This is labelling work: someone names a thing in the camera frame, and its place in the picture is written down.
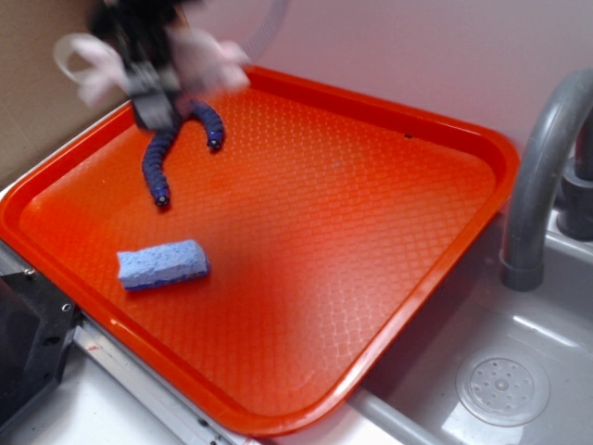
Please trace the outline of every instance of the gray faucet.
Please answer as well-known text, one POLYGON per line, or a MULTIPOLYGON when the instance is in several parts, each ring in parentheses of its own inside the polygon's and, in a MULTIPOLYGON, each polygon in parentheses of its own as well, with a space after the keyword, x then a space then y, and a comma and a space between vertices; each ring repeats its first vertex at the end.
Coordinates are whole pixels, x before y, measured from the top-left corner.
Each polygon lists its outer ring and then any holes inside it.
POLYGON ((537 119, 502 239, 500 275, 506 287, 527 291, 543 281, 544 240, 560 180, 565 207, 558 228, 575 239, 593 239, 592 110, 593 68, 586 68, 558 85, 537 119), (574 156, 567 161, 573 146, 574 156))

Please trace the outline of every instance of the orange tray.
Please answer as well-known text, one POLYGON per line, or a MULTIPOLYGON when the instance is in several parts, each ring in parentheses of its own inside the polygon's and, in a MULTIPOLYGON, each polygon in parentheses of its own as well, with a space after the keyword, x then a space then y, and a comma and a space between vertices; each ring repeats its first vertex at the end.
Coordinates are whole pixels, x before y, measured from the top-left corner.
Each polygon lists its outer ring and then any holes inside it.
POLYGON ((21 180, 0 237, 228 428, 295 431, 364 377, 511 191, 518 159, 486 129, 268 70, 212 101, 211 154, 186 123, 171 204, 141 173, 124 108, 21 180), (126 292, 123 250, 195 239, 211 273, 126 292))

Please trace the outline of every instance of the drain cover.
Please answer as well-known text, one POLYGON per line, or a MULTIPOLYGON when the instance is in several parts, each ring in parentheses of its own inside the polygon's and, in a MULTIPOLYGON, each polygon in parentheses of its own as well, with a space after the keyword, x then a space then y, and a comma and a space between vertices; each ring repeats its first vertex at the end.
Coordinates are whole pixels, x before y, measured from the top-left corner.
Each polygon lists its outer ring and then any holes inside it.
POLYGON ((539 363, 519 350, 488 348, 468 357, 457 373, 461 403, 495 426, 531 422, 546 408, 549 381, 539 363))

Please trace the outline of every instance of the sponge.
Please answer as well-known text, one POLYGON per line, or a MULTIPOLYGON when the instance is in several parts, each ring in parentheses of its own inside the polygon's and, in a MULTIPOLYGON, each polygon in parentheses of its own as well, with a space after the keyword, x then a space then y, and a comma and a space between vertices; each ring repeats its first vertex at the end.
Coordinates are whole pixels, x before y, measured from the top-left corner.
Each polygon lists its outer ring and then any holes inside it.
POLYGON ((177 283, 210 271, 204 250, 193 239, 135 252, 118 252, 118 259, 118 278, 127 290, 177 283))

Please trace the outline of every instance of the sink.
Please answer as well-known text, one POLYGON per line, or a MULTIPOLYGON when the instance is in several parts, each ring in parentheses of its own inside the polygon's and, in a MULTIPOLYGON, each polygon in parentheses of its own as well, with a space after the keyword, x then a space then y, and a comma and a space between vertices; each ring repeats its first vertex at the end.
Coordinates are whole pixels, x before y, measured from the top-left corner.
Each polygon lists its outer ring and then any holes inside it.
POLYGON ((362 386, 444 444, 589 443, 593 246, 548 231, 542 286, 515 292, 498 278, 502 226, 498 216, 362 386))

